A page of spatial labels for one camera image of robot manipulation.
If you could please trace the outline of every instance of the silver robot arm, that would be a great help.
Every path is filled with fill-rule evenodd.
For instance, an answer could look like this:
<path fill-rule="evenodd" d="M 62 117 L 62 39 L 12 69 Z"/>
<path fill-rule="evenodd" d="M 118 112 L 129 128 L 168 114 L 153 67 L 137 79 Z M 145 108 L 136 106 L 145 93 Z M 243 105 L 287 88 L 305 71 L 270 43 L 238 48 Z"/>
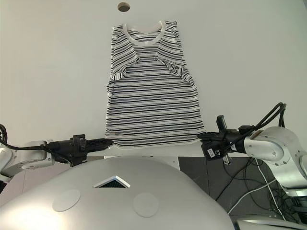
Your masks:
<path fill-rule="evenodd" d="M 25 146 L 45 146 L 49 142 L 50 140 L 32 141 Z M 51 166 L 54 162 L 54 156 L 43 150 L 12 150 L 6 146 L 0 146 L 0 181 L 8 183 L 23 170 Z"/>
<path fill-rule="evenodd" d="M 86 140 L 85 135 L 74 135 L 69 140 L 32 141 L 24 147 L 7 144 L 7 133 L 0 124 L 0 193 L 19 172 L 51 166 L 55 161 L 76 166 L 86 161 L 89 152 L 102 151 L 112 145 L 109 139 Z"/>
<path fill-rule="evenodd" d="M 270 127 L 244 140 L 246 154 L 263 160 L 289 196 L 307 196 L 307 152 L 289 129 Z"/>

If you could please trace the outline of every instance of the neckline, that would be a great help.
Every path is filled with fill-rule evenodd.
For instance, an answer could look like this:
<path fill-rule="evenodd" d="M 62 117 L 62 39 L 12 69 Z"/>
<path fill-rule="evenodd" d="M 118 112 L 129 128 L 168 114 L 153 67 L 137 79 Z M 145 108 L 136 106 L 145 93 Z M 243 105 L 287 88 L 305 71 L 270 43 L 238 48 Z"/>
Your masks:
<path fill-rule="evenodd" d="M 165 22 L 164 21 L 159 21 L 159 23 L 155 27 L 158 27 L 159 29 L 161 29 L 161 32 L 153 40 L 146 41 L 146 42 L 140 42 L 138 40 L 135 40 L 133 37 L 131 37 L 129 32 L 128 32 L 127 24 L 126 23 L 123 24 L 123 32 L 126 35 L 126 37 L 128 38 L 128 40 L 131 41 L 133 44 L 138 45 L 138 46 L 151 46 L 151 45 L 155 44 L 156 42 L 158 42 L 162 38 L 162 36 L 164 35 L 164 32 L 165 32 Z"/>

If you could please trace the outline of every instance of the round hole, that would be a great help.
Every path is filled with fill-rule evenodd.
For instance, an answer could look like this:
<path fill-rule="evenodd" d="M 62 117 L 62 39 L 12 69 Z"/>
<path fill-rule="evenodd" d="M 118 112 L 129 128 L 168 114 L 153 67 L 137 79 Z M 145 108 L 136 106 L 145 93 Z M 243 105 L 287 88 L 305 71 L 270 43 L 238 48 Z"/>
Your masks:
<path fill-rule="evenodd" d="M 120 12 L 127 12 L 130 10 L 130 5 L 123 1 L 118 4 L 117 8 Z"/>

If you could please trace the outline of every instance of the white robot body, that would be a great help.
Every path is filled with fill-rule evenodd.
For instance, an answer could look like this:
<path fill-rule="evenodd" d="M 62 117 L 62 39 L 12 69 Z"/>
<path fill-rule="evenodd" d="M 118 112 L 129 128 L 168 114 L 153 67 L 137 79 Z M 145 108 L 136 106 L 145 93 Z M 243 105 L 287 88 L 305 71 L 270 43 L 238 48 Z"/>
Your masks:
<path fill-rule="evenodd" d="M 73 167 L 1 207 L 4 230 L 233 230 L 225 210 L 177 169 L 148 157 Z"/>

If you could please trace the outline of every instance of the vent grille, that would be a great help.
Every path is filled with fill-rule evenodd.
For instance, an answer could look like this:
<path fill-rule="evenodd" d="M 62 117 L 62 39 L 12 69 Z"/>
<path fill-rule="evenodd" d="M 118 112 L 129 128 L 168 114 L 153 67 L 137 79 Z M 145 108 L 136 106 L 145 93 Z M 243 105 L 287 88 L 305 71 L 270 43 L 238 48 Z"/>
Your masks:
<path fill-rule="evenodd" d="M 130 188 L 130 184 L 119 176 L 111 176 L 93 186 L 94 188 Z"/>
<path fill-rule="evenodd" d="M 99 188 L 125 188 L 120 182 L 117 180 L 110 181 L 109 183 L 106 183 Z"/>

